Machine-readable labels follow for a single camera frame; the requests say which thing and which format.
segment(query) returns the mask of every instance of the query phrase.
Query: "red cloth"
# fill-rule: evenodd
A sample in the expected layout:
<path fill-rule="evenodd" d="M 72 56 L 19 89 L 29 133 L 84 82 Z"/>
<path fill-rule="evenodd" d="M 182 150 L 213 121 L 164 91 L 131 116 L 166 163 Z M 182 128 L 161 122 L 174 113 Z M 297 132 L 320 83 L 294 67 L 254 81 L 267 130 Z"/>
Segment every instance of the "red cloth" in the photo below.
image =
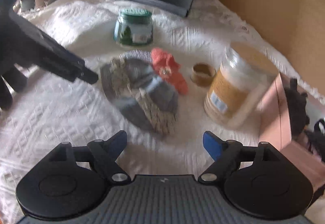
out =
<path fill-rule="evenodd" d="M 172 84 L 180 94 L 186 95 L 189 89 L 184 77 L 178 72 L 181 65 L 175 62 L 173 55 L 160 48 L 153 48 L 151 57 L 155 72 L 163 80 Z"/>

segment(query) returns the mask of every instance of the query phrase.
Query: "glass jar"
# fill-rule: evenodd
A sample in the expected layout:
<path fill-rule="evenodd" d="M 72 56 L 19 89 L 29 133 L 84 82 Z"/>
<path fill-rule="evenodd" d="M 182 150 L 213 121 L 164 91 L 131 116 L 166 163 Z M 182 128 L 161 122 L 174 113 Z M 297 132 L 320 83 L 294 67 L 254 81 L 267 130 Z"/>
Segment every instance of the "glass jar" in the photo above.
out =
<path fill-rule="evenodd" d="M 216 122 L 236 129 L 256 108 L 278 70 L 262 53 L 246 43 L 231 43 L 204 102 Z"/>
<path fill-rule="evenodd" d="M 114 30 L 114 40 L 124 45 L 146 45 L 152 42 L 152 13 L 146 9 L 123 9 Z"/>

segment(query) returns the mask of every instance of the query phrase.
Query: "green candle jar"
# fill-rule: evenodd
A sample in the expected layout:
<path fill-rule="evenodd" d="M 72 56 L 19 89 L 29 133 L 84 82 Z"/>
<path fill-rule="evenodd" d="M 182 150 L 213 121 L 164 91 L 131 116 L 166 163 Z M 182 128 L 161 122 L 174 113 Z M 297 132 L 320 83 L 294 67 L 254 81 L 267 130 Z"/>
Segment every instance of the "green candle jar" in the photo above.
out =
<path fill-rule="evenodd" d="M 114 30 L 117 43 L 140 46 L 152 43 L 152 13 L 146 9 L 123 9 Z"/>

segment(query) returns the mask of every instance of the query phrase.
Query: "wall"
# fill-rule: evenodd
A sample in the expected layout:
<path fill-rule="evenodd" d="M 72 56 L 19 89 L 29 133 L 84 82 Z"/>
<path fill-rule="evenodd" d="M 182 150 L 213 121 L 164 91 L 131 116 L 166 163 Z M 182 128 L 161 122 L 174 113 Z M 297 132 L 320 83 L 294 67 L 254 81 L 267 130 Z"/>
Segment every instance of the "wall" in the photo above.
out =
<path fill-rule="evenodd" d="M 325 0 L 220 0 L 325 95 Z"/>

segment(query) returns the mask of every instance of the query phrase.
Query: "barcode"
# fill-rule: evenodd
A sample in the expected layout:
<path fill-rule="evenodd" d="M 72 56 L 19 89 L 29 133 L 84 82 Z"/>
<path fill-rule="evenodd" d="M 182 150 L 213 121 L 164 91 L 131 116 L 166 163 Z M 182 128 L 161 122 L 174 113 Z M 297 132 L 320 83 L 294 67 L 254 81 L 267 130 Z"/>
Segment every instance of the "barcode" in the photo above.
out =
<path fill-rule="evenodd" d="M 133 34 L 132 35 L 132 42 L 134 43 L 147 43 L 148 39 L 151 36 L 149 35 L 141 35 L 141 34 Z"/>
<path fill-rule="evenodd" d="M 212 91 L 210 100 L 212 104 L 223 114 L 228 109 L 227 104 L 221 101 L 220 98 L 215 94 L 214 91 Z"/>

